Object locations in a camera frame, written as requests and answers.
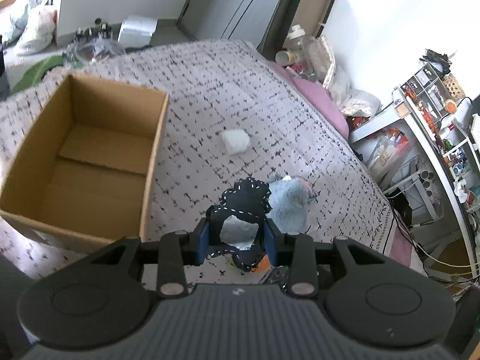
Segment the light blue fluffy plush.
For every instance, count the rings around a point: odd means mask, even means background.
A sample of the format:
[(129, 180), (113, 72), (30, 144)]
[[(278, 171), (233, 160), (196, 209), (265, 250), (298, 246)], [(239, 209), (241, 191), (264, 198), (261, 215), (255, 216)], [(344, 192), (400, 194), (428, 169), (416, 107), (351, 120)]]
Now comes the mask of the light blue fluffy plush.
[(308, 229), (308, 203), (317, 194), (303, 177), (286, 175), (269, 183), (268, 203), (272, 219), (281, 233), (306, 233)]

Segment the black stitched plush toy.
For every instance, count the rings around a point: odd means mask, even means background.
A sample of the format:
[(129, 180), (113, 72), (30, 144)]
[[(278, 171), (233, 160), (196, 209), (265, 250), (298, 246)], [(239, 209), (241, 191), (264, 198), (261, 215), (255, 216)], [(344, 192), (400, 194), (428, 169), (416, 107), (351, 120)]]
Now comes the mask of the black stitched plush toy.
[(247, 177), (226, 189), (206, 213), (210, 246), (231, 254), (233, 264), (244, 272), (257, 267), (265, 255), (263, 225), (272, 210), (270, 195), (268, 183)]

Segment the small white soft cube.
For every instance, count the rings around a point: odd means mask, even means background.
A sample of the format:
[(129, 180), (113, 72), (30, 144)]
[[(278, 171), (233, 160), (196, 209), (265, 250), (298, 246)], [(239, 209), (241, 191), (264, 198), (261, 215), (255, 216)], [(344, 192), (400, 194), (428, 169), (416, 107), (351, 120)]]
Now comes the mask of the small white soft cube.
[(221, 139), (229, 155), (237, 155), (245, 152), (251, 145), (251, 139), (243, 129), (225, 130)]

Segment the open cardboard box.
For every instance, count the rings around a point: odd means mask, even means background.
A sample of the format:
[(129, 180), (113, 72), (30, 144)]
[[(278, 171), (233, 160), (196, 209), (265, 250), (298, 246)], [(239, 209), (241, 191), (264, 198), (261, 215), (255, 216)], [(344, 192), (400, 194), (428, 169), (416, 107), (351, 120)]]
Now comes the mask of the open cardboard box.
[(67, 76), (24, 138), (1, 217), (26, 238), (81, 253), (146, 238), (168, 94)]

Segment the grid patterned bed blanket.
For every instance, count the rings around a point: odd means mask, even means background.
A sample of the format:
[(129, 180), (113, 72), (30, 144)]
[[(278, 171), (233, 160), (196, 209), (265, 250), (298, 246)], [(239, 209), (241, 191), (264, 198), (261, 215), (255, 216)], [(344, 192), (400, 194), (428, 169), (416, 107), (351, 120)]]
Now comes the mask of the grid patterned bed blanket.
[(349, 236), (422, 271), (324, 90), (291, 78), (247, 43), (160, 46), (85, 73), (168, 93), (149, 240), (191, 229), (224, 190), (254, 177), (278, 192), (309, 186), (306, 231), (315, 240)]

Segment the beige crumpled bags pile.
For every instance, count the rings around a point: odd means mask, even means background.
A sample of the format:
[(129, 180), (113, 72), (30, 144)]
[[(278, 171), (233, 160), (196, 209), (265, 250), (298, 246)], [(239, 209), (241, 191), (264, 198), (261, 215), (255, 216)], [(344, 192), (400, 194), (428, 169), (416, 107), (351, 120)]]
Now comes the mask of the beige crumpled bags pile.
[(309, 38), (307, 56), (321, 85), (344, 116), (370, 118), (381, 110), (377, 97), (353, 86), (324, 35)]

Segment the pink bed sheet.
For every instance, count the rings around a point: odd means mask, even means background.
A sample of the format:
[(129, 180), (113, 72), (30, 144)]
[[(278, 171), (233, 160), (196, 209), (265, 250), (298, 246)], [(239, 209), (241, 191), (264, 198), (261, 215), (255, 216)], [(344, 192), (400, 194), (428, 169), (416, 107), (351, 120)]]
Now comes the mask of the pink bed sheet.
[(349, 127), (346, 119), (321, 85), (293, 76), (273, 61), (269, 61), (268, 64), (276, 73), (280, 74), (290, 85), (297, 89), (345, 140), (348, 139)]

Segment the white cluttered shelf unit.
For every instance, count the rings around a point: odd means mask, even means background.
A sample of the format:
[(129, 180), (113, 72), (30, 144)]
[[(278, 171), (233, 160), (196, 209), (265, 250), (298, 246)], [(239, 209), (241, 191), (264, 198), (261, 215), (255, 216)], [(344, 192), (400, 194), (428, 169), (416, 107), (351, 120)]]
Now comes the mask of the white cluttered shelf unit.
[(470, 98), (448, 88), (451, 66), (426, 50), (381, 112), (352, 120), (349, 141), (425, 273), (465, 290), (479, 283), (479, 147)]

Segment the white paper cup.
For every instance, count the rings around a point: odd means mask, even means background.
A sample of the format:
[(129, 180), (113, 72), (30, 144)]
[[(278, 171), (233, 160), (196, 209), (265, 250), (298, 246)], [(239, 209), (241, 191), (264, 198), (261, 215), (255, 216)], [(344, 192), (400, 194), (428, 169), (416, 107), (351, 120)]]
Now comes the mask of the white paper cup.
[(280, 50), (275, 55), (275, 62), (282, 67), (295, 63), (295, 54), (289, 50)]

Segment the clear plastic bottle white cap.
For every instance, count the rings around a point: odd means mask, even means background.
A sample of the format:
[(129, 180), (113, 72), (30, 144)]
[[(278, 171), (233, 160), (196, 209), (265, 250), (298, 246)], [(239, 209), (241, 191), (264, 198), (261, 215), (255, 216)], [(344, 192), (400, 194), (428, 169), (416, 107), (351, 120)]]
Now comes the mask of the clear plastic bottle white cap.
[(310, 36), (306, 34), (299, 24), (295, 24), (289, 29), (287, 41), (289, 53), (291, 53), (294, 63), (306, 63), (306, 61), (309, 61), (308, 47)]

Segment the clear crumpled plastic bag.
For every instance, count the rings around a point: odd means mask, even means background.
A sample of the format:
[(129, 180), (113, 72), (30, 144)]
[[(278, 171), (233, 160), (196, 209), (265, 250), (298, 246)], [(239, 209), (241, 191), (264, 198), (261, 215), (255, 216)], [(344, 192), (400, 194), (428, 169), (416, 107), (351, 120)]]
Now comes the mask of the clear crumpled plastic bag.
[(63, 52), (63, 61), (65, 67), (77, 69), (124, 54), (125, 48), (118, 41), (96, 37), (72, 41)]

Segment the white storage box on floor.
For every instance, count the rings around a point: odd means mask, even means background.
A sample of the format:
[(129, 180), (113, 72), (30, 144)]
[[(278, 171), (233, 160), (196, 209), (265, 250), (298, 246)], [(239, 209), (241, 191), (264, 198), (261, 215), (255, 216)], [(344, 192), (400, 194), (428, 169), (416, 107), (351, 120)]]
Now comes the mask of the white storage box on floor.
[(124, 48), (147, 47), (156, 31), (157, 24), (157, 19), (129, 16), (120, 26), (118, 42)]

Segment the green leaf cartoon rug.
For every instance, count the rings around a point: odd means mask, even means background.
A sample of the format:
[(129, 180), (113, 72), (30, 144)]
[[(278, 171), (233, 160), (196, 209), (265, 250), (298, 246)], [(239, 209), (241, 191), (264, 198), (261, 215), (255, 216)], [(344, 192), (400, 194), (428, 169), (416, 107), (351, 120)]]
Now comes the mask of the green leaf cartoon rug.
[(10, 95), (22, 92), (42, 82), (48, 72), (64, 66), (62, 55), (53, 55), (33, 64), (22, 78), (10, 89)]

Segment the brown framed board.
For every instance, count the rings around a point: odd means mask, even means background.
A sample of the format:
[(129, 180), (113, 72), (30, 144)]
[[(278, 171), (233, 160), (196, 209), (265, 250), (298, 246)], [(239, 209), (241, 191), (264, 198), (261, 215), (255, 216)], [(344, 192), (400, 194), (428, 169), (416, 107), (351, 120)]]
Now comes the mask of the brown framed board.
[(259, 53), (269, 60), (287, 47), (287, 33), (295, 24), (306, 34), (319, 37), (326, 25), (335, 0), (280, 0), (272, 23), (257, 47)]

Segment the grey door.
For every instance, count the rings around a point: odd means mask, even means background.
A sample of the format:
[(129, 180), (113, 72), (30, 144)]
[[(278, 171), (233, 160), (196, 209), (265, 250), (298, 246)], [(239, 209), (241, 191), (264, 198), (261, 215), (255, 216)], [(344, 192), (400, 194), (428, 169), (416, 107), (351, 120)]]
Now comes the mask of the grey door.
[(186, 0), (177, 27), (193, 40), (249, 41), (263, 47), (280, 29), (289, 0)]

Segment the white plastic bag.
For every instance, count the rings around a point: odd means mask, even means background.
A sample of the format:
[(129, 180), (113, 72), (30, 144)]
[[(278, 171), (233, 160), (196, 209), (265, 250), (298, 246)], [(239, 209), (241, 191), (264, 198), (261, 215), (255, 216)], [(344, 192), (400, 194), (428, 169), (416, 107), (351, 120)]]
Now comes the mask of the white plastic bag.
[(17, 55), (34, 55), (52, 43), (56, 29), (56, 10), (50, 6), (32, 8), (24, 32), (16, 43)]

